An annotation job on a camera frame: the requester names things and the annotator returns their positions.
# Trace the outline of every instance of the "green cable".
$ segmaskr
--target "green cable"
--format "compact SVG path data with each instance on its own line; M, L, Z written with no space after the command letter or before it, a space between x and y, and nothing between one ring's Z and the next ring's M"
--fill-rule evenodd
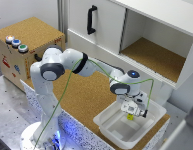
M36 148L36 146L37 146L37 144L38 144L38 142L39 142L39 140L40 140L40 137L42 136L42 134L43 134L43 132L45 131L45 129L46 129L46 127L48 126L48 124L50 123L52 117L54 116L54 113L55 113L57 107L59 106L61 100L63 99L63 96L65 95L65 92L66 92L66 90L67 90L68 84L69 84L69 82L70 82L70 78L71 78L71 75L72 75L72 71L74 70L75 66L76 66L81 60L82 60L82 59L79 59L79 60L74 64L74 66L72 67L72 70L71 70L70 75L69 75L69 77L68 77L68 80L67 80L65 89L64 89L64 91L63 91L63 94L61 95L61 98L60 98L59 102L57 103L57 105L56 105L56 107L55 107L55 109L54 109L51 117L49 118L47 124L45 125L45 127L44 127L43 130L41 131L41 133L40 133L40 135L39 135L39 137L38 137L38 140L36 141L36 144L35 144L33 150L35 150L35 148ZM110 76L100 65L98 65L96 62L94 62L93 60L90 60L90 59L88 59L88 60L91 61L91 62L93 62L95 65L97 65L109 78L111 78L111 79L113 79L113 80L115 80L115 81L117 81L117 82L119 82L119 83L122 83L122 84L138 84L138 83L143 83L143 82L146 82L146 81L150 81L150 80L151 80L151 81L152 81L152 85L151 85L151 89L150 89L150 93L149 93L149 100L148 100L148 102L147 102L147 110L148 110L148 106L149 106L150 96L151 96L151 93L152 93L152 88L153 88L154 79L147 79L147 80L143 80L143 81L136 82L136 83L124 83L124 82L120 82L120 81L114 79L113 77L111 77L111 76Z

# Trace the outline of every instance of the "wooden shelf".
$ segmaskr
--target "wooden shelf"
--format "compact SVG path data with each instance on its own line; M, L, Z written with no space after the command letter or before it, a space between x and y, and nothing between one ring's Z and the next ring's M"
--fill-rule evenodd
M177 82L186 60L145 38L139 39L121 53L174 82Z

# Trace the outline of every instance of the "cardboard box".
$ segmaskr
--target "cardboard box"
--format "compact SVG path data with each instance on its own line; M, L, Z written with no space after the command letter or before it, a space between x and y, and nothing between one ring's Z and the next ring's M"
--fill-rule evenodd
M12 35L28 46L29 51L19 53L6 44L6 36ZM41 20L32 17L0 30L0 66L3 75L24 91L20 79L30 78L30 66L36 62L35 54L42 57L49 45L59 45L65 50L65 35Z

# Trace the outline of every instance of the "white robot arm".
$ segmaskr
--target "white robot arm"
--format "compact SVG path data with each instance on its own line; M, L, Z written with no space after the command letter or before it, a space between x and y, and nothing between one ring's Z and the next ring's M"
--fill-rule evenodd
M119 82L136 83L141 81L140 75L136 71L131 70L124 73L121 68L88 57L86 54L74 49L67 49L63 52L57 45L48 47L42 60L34 63L30 70L37 99L44 112L42 115L41 125L33 135L35 141L58 103L58 100L53 94L52 81L57 80L61 75L63 75L66 69L72 70L74 64L80 59L82 60L75 66L73 73L79 74L83 77L88 77L95 71L104 73L99 67L101 66L111 77ZM148 98L146 93L140 91L140 83L127 85L117 81L109 78L110 91L118 95L117 101L122 103L121 110L132 115L146 117ZM48 132L44 131L44 135L41 136L42 138L39 140L39 143L44 143L46 139L51 138L51 135L56 135L56 131L59 130L57 117L60 113L61 107L58 106L47 127L50 130L48 130Z

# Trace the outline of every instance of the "black door handle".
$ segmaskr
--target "black door handle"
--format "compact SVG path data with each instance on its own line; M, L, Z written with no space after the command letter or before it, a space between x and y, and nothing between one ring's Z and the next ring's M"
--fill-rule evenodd
M87 31L88 35L94 33L96 30L92 28L92 12L97 10L97 7L92 5L92 8L88 10L88 25L87 25Z

